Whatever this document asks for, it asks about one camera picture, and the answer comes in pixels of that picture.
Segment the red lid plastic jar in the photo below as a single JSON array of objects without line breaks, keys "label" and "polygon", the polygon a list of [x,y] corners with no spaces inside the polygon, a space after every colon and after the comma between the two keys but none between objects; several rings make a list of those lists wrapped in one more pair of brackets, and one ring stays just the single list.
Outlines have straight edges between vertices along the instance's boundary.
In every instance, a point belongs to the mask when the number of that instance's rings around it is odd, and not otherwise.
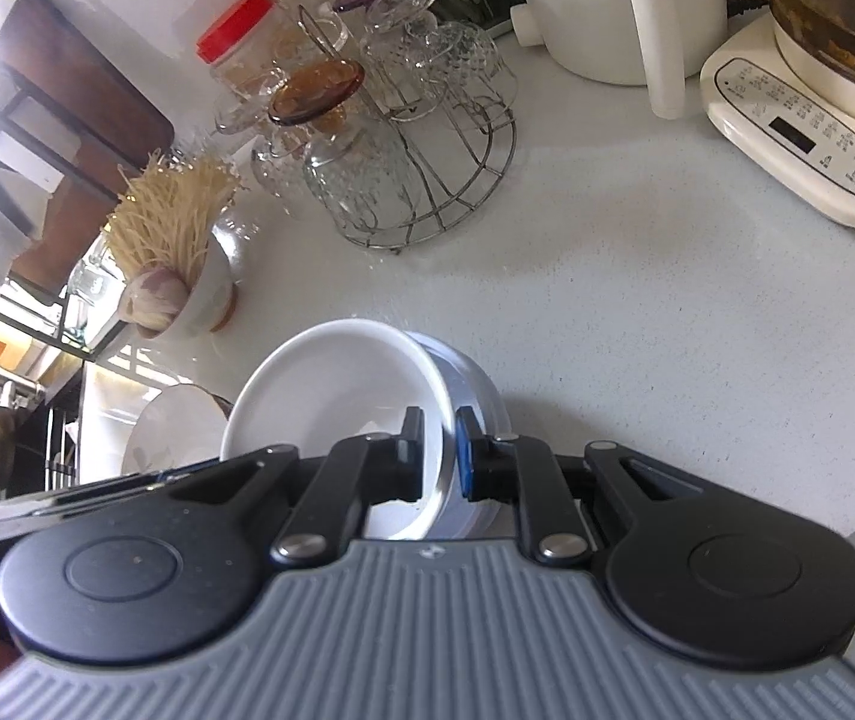
[{"label": "red lid plastic jar", "polygon": [[256,96],[299,31],[279,0],[235,0],[196,39],[194,52],[240,99]]}]

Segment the glass kettle on base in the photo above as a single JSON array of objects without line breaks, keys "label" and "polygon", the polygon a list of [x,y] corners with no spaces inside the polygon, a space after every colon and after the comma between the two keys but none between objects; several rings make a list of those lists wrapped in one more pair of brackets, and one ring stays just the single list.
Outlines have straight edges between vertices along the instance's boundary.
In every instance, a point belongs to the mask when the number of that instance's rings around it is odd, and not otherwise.
[{"label": "glass kettle on base", "polygon": [[767,0],[702,67],[718,132],[803,202],[855,229],[855,0]]}]

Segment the bowl with garlic and noodles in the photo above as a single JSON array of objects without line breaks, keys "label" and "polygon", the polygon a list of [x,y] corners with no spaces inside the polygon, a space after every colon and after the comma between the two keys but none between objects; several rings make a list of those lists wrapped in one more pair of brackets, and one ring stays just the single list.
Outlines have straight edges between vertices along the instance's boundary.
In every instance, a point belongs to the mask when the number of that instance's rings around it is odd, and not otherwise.
[{"label": "bowl with garlic and noodles", "polygon": [[144,266],[118,301],[118,315],[149,340],[184,340],[226,327],[237,307],[238,289],[222,245],[209,236],[203,265],[193,284],[170,266]]}]

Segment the translucent plastic bowl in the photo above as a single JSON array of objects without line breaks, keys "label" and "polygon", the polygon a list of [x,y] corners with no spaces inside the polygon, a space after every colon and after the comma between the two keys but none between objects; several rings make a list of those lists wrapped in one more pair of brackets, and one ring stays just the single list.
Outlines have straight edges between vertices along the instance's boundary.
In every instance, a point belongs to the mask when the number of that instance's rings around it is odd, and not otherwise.
[{"label": "translucent plastic bowl", "polygon": [[[508,433],[512,429],[509,411],[499,389],[475,361],[445,341],[425,333],[409,332],[409,336],[424,348],[439,369],[453,413],[470,406],[479,426],[487,434]],[[442,470],[447,475],[447,488],[439,515],[430,525],[427,538],[487,538],[494,531],[502,505],[490,500],[468,502],[464,499],[460,489],[453,426],[445,427]]]}]

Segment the white leaf plate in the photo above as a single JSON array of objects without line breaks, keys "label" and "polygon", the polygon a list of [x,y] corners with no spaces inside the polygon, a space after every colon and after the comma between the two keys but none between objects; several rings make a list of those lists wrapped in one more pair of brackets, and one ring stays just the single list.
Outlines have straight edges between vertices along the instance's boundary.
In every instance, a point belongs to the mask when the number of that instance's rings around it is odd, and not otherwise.
[{"label": "white leaf plate", "polygon": [[196,383],[165,388],[131,429],[121,474],[166,472],[219,457],[232,405]]}]

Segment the white ceramic bowl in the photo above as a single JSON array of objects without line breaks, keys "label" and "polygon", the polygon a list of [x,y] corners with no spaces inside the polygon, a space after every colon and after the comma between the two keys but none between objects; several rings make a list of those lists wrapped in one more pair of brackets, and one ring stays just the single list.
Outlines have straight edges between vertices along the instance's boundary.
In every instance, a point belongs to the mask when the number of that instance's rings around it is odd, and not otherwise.
[{"label": "white ceramic bowl", "polygon": [[274,349],[232,406],[221,457],[272,444],[292,444],[304,457],[319,457],[346,437],[396,434],[411,406],[424,413],[421,497],[377,505],[365,534],[437,538],[453,476],[453,403],[424,346],[386,323],[320,323]]}]

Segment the black dish rack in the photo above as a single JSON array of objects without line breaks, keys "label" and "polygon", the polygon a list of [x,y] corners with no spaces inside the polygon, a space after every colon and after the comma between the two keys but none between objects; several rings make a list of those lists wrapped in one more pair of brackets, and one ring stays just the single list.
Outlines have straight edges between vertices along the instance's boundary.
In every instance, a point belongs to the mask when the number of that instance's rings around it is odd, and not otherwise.
[{"label": "black dish rack", "polygon": [[119,282],[98,250],[100,234],[53,304],[41,304],[9,277],[12,262],[41,229],[45,202],[41,188],[0,163],[0,322],[40,343],[91,358],[118,332],[115,314],[98,305]]}]

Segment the white electric cooking pot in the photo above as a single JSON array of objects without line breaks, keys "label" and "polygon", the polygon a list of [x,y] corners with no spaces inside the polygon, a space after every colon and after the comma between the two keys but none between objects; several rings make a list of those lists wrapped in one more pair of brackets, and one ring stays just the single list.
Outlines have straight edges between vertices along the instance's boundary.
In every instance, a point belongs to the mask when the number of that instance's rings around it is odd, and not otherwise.
[{"label": "white electric cooking pot", "polygon": [[727,0],[523,0],[510,21],[521,46],[592,82],[642,86],[653,114],[676,121],[728,16]]}]

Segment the brown cutting board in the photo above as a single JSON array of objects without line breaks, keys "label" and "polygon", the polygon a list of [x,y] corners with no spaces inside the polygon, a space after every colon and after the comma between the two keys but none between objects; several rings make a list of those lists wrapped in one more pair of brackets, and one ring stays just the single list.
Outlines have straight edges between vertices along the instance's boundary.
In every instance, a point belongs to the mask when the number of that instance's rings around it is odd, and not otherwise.
[{"label": "brown cutting board", "polygon": [[173,125],[53,0],[16,0],[0,27],[0,127],[0,163],[46,193],[9,277],[50,305]]}]

